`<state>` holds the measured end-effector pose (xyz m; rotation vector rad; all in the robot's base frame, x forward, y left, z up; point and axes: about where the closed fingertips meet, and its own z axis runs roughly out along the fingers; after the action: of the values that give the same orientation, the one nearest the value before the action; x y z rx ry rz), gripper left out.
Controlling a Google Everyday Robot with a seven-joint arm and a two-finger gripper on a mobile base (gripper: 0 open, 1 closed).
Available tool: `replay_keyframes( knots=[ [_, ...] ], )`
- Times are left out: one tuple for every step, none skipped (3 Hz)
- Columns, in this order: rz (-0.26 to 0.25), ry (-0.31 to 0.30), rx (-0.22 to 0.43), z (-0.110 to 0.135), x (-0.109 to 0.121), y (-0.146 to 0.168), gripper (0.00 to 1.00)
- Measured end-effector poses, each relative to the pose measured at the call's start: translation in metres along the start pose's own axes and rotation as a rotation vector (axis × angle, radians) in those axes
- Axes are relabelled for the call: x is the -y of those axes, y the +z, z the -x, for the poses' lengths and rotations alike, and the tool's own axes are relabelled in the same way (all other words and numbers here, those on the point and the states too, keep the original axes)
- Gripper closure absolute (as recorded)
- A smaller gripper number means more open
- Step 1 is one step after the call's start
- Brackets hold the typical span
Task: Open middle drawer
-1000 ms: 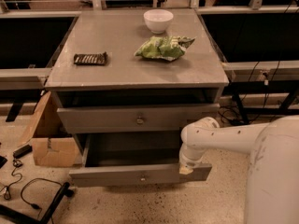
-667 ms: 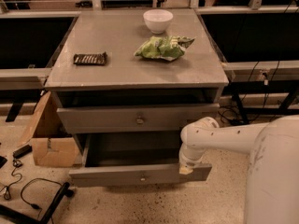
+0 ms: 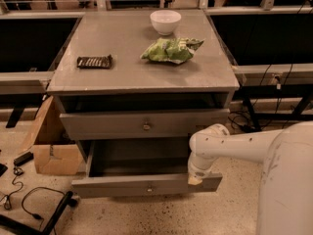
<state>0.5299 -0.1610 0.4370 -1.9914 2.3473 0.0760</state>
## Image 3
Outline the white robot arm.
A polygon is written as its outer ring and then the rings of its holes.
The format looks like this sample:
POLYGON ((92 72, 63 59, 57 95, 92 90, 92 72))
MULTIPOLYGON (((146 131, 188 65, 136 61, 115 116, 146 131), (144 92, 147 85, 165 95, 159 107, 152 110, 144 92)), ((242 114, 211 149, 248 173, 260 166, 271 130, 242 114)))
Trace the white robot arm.
POLYGON ((313 235, 313 123, 232 135, 214 124, 189 141, 188 183, 201 184, 220 157, 262 163, 256 235, 313 235))

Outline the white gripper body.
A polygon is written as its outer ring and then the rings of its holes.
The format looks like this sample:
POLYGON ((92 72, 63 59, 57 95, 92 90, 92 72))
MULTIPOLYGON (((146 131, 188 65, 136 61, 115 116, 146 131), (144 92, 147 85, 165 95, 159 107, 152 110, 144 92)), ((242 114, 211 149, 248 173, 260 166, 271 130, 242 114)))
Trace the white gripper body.
POLYGON ((210 168, 216 161, 215 157, 203 158, 196 154, 191 154, 188 159, 188 173, 193 179, 208 178, 210 168))

